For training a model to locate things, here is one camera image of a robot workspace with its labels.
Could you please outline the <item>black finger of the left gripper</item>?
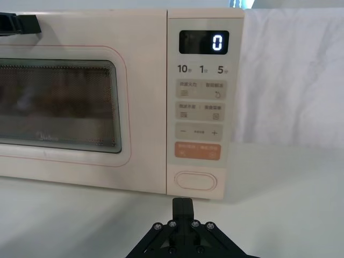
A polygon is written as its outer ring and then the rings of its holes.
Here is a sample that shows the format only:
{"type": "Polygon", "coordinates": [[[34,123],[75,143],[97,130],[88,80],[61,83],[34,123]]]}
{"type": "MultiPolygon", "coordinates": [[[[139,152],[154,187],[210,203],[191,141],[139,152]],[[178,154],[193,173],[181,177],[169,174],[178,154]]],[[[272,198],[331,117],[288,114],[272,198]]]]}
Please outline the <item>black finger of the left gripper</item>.
{"type": "Polygon", "coordinates": [[[36,15],[16,15],[1,12],[1,35],[22,35],[41,33],[36,15]]]}

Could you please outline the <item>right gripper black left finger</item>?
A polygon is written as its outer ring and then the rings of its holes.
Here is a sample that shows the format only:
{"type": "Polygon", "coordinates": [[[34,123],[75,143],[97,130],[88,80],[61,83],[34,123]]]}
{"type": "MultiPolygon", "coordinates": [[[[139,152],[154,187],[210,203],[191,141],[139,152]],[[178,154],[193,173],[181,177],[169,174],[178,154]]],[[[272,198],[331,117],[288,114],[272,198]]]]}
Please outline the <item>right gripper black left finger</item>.
{"type": "Polygon", "coordinates": [[[177,257],[184,244],[182,198],[173,199],[173,218],[166,224],[154,223],[127,257],[177,257]]]}

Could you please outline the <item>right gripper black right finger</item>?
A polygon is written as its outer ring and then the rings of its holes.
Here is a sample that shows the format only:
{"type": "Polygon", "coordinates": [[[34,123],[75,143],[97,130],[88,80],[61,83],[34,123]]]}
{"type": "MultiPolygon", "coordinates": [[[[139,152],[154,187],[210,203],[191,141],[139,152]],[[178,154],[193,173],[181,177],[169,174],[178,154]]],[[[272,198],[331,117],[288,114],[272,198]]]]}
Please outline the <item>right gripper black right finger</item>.
{"type": "Polygon", "coordinates": [[[183,199],[183,236],[187,257],[250,257],[214,222],[194,218],[192,199],[183,199]]]}

